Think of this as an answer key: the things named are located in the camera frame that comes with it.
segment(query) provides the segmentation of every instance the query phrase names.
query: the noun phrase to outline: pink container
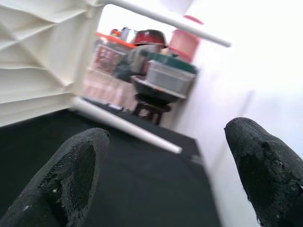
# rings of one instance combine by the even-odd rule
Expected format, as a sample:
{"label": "pink container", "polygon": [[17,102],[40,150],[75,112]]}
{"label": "pink container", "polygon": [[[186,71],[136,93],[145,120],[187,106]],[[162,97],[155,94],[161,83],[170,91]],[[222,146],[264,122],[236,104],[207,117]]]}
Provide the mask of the pink container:
{"label": "pink container", "polygon": [[[195,21],[201,25],[204,24],[202,21],[200,21],[195,17],[188,15],[184,17],[189,20]],[[180,29],[176,29],[169,43],[169,49],[172,52],[178,54],[179,57],[182,58],[183,60],[191,63],[199,43],[200,43],[200,37],[192,33]]]}

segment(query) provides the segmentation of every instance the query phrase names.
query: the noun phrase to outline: white rod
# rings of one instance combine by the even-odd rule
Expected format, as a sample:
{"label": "white rod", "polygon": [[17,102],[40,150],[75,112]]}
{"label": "white rod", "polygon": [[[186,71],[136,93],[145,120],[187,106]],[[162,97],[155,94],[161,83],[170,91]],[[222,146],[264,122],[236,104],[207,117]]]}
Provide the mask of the white rod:
{"label": "white rod", "polygon": [[168,150],[175,154],[180,154],[181,147],[162,139],[151,132],[144,130],[106,110],[103,110],[79,97],[74,97],[72,100],[72,108],[84,112],[102,123],[124,131],[132,136],[135,136],[143,141],[151,143],[157,147]]}
{"label": "white rod", "polygon": [[190,33],[193,33],[199,37],[202,37],[206,40],[209,40],[211,42],[214,42],[216,44],[230,47],[232,44],[229,41],[223,40],[219,37],[216,37],[215,35],[209,34],[205,31],[203,31],[197,24],[195,24],[192,21],[189,21],[185,18],[179,18],[178,16],[172,14],[167,10],[167,13],[163,12],[155,12],[150,9],[143,8],[141,6],[136,5],[135,3],[132,3],[131,0],[105,0],[105,4],[113,4],[125,9],[128,9],[132,12],[141,14],[143,16],[152,18],[154,20],[158,20],[160,22],[163,22],[165,24],[177,27],[181,30],[188,31]]}

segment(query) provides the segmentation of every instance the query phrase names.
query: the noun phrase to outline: green lid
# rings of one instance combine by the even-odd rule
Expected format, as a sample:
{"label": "green lid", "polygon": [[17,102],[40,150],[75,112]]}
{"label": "green lid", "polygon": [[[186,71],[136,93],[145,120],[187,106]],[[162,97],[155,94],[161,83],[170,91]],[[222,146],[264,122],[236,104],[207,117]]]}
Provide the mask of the green lid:
{"label": "green lid", "polygon": [[173,55],[173,56],[169,56],[169,55],[165,55],[165,54],[160,54],[160,53],[152,53],[146,50],[142,50],[141,54],[143,56],[147,56],[149,59],[151,60],[155,60],[158,61],[162,64],[180,69],[180,70],[184,70],[190,73],[197,73],[197,68],[194,65],[188,64],[185,61],[181,61],[179,59],[176,58],[177,55]]}

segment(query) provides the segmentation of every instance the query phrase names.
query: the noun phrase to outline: wooden stool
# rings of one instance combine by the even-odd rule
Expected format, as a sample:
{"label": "wooden stool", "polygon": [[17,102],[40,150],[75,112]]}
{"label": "wooden stool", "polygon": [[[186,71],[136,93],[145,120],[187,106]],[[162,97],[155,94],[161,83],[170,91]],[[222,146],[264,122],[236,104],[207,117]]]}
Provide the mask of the wooden stool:
{"label": "wooden stool", "polygon": [[136,94],[135,99],[137,100],[138,104],[133,111],[133,115],[139,116],[141,110],[147,110],[149,112],[146,119],[152,122],[154,116],[157,114],[158,117],[156,119],[156,125],[160,124],[163,113],[169,112],[171,110],[171,107],[169,105],[161,104],[155,100],[150,100],[149,98],[146,98],[140,94]]}

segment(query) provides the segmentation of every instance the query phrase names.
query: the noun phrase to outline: red bowl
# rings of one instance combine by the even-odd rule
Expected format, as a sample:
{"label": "red bowl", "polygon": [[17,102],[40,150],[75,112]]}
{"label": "red bowl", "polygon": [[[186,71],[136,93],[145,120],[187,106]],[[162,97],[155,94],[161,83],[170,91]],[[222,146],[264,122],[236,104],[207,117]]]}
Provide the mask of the red bowl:
{"label": "red bowl", "polygon": [[136,37],[132,43],[136,46],[144,44],[162,44],[166,46],[163,32],[150,29],[137,32]]}

